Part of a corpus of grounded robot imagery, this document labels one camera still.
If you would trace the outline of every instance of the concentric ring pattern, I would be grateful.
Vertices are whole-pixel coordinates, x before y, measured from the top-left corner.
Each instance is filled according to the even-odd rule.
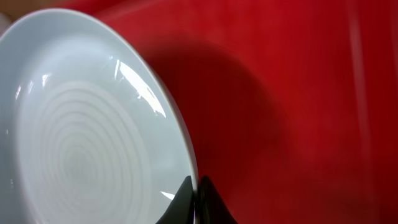
[[[146,149],[111,94],[90,83],[68,82],[37,105],[22,100],[22,106],[30,108],[19,115],[18,162],[24,197],[39,223],[146,219]]]

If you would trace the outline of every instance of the plate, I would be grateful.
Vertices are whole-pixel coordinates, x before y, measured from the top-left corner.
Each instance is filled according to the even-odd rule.
[[[28,223],[155,223],[186,176],[196,186],[177,107],[100,21],[66,9],[25,16],[0,39],[0,71],[10,183],[0,190],[18,196]]]

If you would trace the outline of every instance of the glossy white surface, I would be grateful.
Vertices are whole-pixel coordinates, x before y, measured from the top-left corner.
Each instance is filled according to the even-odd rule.
[[[0,40],[0,70],[31,223],[155,223],[186,176],[196,186],[192,145],[165,92],[102,23],[63,9],[30,14]]]

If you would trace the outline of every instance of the ceramic plate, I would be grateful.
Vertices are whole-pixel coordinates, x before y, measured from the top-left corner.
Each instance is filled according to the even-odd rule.
[[[3,213],[18,195],[28,223],[155,223],[186,176],[196,186],[178,111],[96,19],[23,17],[0,39],[0,72]]]

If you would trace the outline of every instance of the red surface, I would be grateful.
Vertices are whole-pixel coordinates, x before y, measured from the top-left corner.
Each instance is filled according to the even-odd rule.
[[[398,223],[394,1],[83,0],[174,96],[239,223]]]

